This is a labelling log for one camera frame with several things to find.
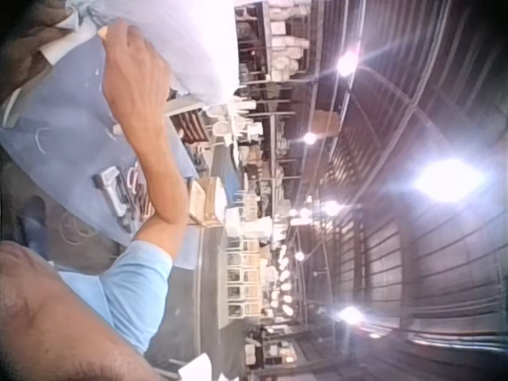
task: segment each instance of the ceiling light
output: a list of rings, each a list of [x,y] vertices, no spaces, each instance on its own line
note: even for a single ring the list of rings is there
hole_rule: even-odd
[[[284,258],[283,260],[280,261],[279,268],[281,270],[283,270],[283,269],[285,269],[287,267],[288,264],[289,264],[289,258]]]
[[[294,254],[294,258],[302,262],[305,259],[305,254],[303,254],[302,252],[297,252],[296,254]]]
[[[279,281],[281,282],[285,281],[287,278],[289,278],[289,275],[290,275],[289,270],[284,270],[279,277]]]
[[[347,77],[355,72],[358,66],[358,55],[353,52],[346,52],[337,63],[337,70],[343,77]]]
[[[305,141],[308,145],[314,144],[317,139],[318,139],[318,137],[316,136],[315,133],[306,133],[303,136],[303,141]]]
[[[363,314],[353,306],[344,308],[341,312],[339,312],[338,316],[349,325],[355,325],[364,320]]]
[[[287,316],[293,316],[294,314],[293,309],[285,304],[283,305],[283,311]]]
[[[333,200],[325,202],[325,205],[323,206],[323,210],[330,217],[337,216],[342,208],[344,208],[342,205],[339,205],[337,201]]]
[[[442,160],[430,164],[415,186],[438,202],[458,202],[478,188],[482,174],[460,160]]]
[[[300,209],[300,217],[301,218],[310,218],[312,216],[312,210],[307,208],[301,208]]]
[[[292,218],[289,221],[291,226],[302,226],[312,224],[312,218]]]

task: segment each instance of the shirt sleeve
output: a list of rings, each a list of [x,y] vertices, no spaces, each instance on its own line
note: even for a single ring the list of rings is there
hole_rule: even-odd
[[[133,241],[99,277],[114,328],[141,353],[162,322],[172,267],[162,248]]]

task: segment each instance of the man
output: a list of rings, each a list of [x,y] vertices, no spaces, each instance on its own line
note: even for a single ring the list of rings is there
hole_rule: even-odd
[[[96,277],[59,275],[36,253],[0,244],[0,379],[157,377],[139,352],[162,320],[188,213],[163,119],[169,69],[123,21],[110,26],[104,46],[104,95],[137,154],[156,212]]]

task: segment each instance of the blue table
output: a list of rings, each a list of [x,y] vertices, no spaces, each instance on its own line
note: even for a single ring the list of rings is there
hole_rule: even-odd
[[[13,129],[0,128],[0,143],[12,159],[46,193],[106,237],[127,245],[130,236],[112,215],[92,176],[111,165],[135,161],[124,137],[113,140],[116,123],[102,95],[104,50],[99,37],[67,54],[30,96]],[[36,131],[45,153],[36,143]],[[174,126],[167,122],[168,144],[183,177],[197,177]],[[189,228],[176,266],[194,268],[198,256],[196,228]]]

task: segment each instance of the hand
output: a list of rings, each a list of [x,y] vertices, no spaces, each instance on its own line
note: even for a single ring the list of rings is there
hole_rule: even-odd
[[[160,141],[165,133],[168,65],[140,30],[125,21],[108,27],[104,48],[106,70],[102,90],[125,137],[135,150]]]
[[[44,0],[32,6],[0,49],[0,102],[49,66],[39,49],[71,32],[54,27],[69,14],[63,0]]]

